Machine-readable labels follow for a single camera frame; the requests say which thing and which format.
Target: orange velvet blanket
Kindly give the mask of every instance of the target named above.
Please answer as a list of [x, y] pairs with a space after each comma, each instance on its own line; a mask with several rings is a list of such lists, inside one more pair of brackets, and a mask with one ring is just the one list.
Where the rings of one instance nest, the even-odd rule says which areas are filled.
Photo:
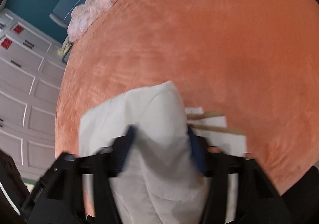
[[133, 88], [172, 80], [185, 106], [244, 130], [279, 192], [319, 159], [315, 0], [119, 0], [74, 44], [55, 151], [78, 152], [79, 119]]

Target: white wardrobe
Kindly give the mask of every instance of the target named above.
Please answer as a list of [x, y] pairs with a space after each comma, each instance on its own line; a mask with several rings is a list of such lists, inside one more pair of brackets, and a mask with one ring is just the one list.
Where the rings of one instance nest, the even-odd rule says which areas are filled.
[[60, 47], [9, 10], [0, 12], [0, 149], [24, 178], [38, 179], [55, 160]]

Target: white bedding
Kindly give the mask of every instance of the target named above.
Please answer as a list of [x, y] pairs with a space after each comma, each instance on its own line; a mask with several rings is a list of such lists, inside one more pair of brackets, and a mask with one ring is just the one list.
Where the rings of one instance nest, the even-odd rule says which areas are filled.
[[108, 11], [117, 0], [86, 0], [76, 6], [71, 13], [68, 36], [71, 42], [77, 41], [101, 14]]

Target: wooden stick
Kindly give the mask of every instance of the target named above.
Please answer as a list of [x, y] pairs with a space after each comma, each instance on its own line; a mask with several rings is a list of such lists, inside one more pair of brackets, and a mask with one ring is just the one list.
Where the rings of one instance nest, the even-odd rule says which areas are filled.
[[219, 117], [219, 116], [225, 116], [223, 113], [221, 112], [205, 112], [203, 114], [188, 114], [187, 115], [187, 119], [188, 120], [201, 120], [201, 119], [205, 119], [205, 118], [211, 118], [211, 117]]
[[225, 127], [217, 127], [217, 126], [208, 126], [208, 125], [199, 125], [199, 124], [190, 124], [190, 126], [194, 129], [198, 130], [205, 130], [205, 131], [212, 131], [212, 132], [222, 132], [222, 133], [229, 133], [234, 135], [243, 135], [245, 133], [239, 129], [230, 129]]

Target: cabinet handle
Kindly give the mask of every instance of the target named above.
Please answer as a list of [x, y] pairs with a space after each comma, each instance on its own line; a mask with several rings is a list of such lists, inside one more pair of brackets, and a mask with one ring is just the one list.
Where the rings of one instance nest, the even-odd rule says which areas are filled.
[[12, 63], [12, 64], [14, 64], [14, 65], [16, 65], [17, 67], [22, 67], [20, 64], [18, 64], [18, 63], [16, 63], [15, 61], [13, 61], [13, 60], [10, 60], [10, 62]]
[[27, 40], [24, 40], [23, 45], [27, 46], [29, 49], [33, 49], [34, 47], [34, 44], [32, 44], [31, 42], [28, 42]]

